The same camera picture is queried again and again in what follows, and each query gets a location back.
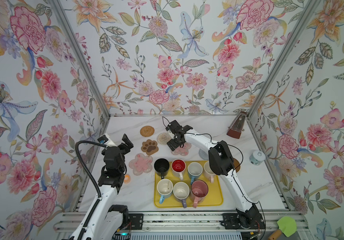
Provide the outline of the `pale pink flower coaster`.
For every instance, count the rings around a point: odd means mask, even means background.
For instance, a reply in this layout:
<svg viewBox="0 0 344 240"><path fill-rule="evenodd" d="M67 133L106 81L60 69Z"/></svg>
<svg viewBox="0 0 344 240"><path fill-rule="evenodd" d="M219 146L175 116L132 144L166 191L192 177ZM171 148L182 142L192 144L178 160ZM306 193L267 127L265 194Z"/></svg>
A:
<svg viewBox="0 0 344 240"><path fill-rule="evenodd" d="M153 158L144 154L136 154L135 158L129 162L129 167L135 176L150 173L153 169Z"/></svg>

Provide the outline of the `brown wooden round coaster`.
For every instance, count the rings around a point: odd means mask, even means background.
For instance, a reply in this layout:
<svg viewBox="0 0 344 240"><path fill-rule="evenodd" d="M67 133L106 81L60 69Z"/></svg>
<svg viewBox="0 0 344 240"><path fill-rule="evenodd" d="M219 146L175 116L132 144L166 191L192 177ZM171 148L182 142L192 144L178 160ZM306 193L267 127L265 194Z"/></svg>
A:
<svg viewBox="0 0 344 240"><path fill-rule="evenodd" d="M234 163L236 172L239 172L240 171L240 162L234 158L233 163Z"/></svg>

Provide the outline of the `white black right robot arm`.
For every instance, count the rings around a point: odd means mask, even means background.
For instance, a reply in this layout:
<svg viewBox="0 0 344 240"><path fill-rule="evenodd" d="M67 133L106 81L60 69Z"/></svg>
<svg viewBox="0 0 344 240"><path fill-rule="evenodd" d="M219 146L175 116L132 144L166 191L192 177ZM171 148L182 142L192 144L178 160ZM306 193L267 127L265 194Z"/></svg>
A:
<svg viewBox="0 0 344 240"><path fill-rule="evenodd" d="M176 120L165 127L172 138L167 142L167 146L172 151L186 143L207 151L210 170L221 177L235 201L239 227L251 229L259 226L261 229L266 229L264 211L262 207L258 207L260 202L255 203L250 199L238 179L230 145L225 141L214 141L210 134L200 134L191 126L183 127Z"/></svg>

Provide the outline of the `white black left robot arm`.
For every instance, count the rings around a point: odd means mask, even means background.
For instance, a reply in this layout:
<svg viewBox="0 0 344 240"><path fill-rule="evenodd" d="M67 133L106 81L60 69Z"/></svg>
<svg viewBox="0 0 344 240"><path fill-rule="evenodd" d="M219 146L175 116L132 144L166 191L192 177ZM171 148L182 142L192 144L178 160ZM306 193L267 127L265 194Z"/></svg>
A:
<svg viewBox="0 0 344 240"><path fill-rule="evenodd" d="M123 135L122 141L121 144L116 145L108 134L104 134L97 142L82 140L75 143L74 150L78 160L90 178L97 195L82 222L69 237L70 240L112 240L118 230L130 225L128 207L113 204L127 173L125 155L134 147L126 134ZM98 180L95 180L84 162L79 150L80 144L102 148L105 165Z"/></svg>

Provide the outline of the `cork paw print coaster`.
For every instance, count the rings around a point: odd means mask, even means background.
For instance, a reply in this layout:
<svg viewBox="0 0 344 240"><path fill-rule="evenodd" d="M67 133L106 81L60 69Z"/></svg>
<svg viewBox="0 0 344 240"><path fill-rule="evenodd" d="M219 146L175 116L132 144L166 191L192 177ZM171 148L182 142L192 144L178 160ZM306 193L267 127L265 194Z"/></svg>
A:
<svg viewBox="0 0 344 240"><path fill-rule="evenodd" d="M141 150L146 155L151 156L159 151L158 142L153 140L147 140L142 143Z"/></svg>

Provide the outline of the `white embroidered round coaster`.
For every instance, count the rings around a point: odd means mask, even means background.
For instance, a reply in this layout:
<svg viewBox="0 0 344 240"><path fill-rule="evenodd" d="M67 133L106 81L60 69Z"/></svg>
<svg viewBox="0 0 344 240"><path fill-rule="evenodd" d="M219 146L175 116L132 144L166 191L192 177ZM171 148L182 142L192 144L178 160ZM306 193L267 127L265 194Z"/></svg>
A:
<svg viewBox="0 0 344 240"><path fill-rule="evenodd" d="M161 133L157 136L157 142L160 145L167 145L167 143L172 139L172 137L168 133Z"/></svg>

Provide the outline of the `grey round coaster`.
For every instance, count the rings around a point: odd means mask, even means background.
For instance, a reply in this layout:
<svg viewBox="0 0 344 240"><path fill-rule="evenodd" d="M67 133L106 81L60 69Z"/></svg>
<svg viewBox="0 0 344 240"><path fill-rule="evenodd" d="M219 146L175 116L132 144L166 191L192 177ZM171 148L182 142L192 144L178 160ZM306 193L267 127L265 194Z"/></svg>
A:
<svg viewBox="0 0 344 240"><path fill-rule="evenodd" d="M208 153L206 151L199 150L199 156L205 161L209 160L209 156L208 156Z"/></svg>

